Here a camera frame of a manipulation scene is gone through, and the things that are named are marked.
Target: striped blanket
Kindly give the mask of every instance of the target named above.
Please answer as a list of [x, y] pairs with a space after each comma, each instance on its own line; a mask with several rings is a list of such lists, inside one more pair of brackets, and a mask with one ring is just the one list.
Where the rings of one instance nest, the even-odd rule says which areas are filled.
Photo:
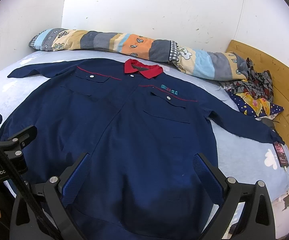
[[248, 76], [246, 61], [233, 52], [206, 52], [180, 46], [175, 41], [154, 40], [129, 33], [55, 28], [36, 35], [29, 46], [45, 51], [96, 49], [117, 52], [172, 63], [183, 73], [211, 80], [242, 80]]

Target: red collar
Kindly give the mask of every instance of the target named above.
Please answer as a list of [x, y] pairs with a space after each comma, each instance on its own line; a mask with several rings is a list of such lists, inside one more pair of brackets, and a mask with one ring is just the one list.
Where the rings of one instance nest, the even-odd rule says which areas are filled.
[[139, 71], [144, 77], [150, 79], [158, 76], [163, 72], [159, 65], [145, 65], [136, 59], [128, 59], [125, 62], [125, 73], [134, 73]]

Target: mattress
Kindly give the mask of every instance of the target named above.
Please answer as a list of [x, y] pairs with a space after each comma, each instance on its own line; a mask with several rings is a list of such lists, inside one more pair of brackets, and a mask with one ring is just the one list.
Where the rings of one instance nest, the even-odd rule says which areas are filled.
[[[29, 64], [71, 61], [84, 58], [109, 58], [125, 62], [132, 57], [93, 50], [34, 52], [0, 71], [0, 114], [3, 117], [3, 121], [7, 119], [12, 111], [14, 111], [33, 90], [48, 80], [48, 78], [41, 75], [22, 79], [7, 78], [12, 70]], [[137, 60], [147, 65], [157, 64], [147, 60]], [[186, 75], [169, 65], [159, 65], [166, 74], [203, 88], [238, 111], [235, 103], [218, 82]], [[227, 132], [212, 120], [211, 124], [217, 140], [219, 169], [226, 177], [231, 176], [239, 182], [250, 184], [254, 184], [257, 180], [264, 181], [267, 185], [271, 201], [274, 201], [281, 195], [285, 195], [289, 189], [289, 176], [285, 173], [284, 169], [279, 166], [278, 158], [272, 144], [259, 143], [251, 139], [238, 137]], [[289, 161], [288, 147], [283, 146], [283, 148]], [[242, 207], [243, 204], [238, 205], [231, 224], [238, 221]], [[218, 206], [214, 205], [209, 221], [215, 214], [217, 208]]]

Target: shirt sleeve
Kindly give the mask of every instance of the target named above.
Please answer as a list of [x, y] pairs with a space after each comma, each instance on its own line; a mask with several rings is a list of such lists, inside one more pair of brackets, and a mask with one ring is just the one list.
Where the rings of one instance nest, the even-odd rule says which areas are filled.
[[23, 78], [38, 74], [41, 74], [47, 78], [52, 78], [66, 72], [72, 66], [83, 63], [84, 61], [86, 61], [86, 59], [26, 65], [12, 71], [8, 75], [8, 78]]
[[274, 143], [278, 141], [284, 144], [279, 134], [271, 130], [264, 123], [232, 109], [205, 90], [203, 92], [201, 93], [203, 94], [203, 98], [200, 98], [199, 103], [206, 118], [211, 118], [216, 124], [232, 134], [261, 143]]

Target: blue gripper pad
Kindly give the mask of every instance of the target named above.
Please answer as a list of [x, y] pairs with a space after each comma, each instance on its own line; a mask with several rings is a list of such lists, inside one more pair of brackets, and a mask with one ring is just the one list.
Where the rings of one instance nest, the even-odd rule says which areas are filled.
[[212, 202], [221, 206], [224, 202], [223, 189], [216, 177], [198, 154], [194, 156], [193, 165], [196, 174]]
[[61, 202], [64, 207], [67, 207], [68, 204], [73, 203], [90, 169], [91, 155], [86, 154], [86, 156], [82, 159], [82, 161], [79, 163], [77, 168], [62, 187]]

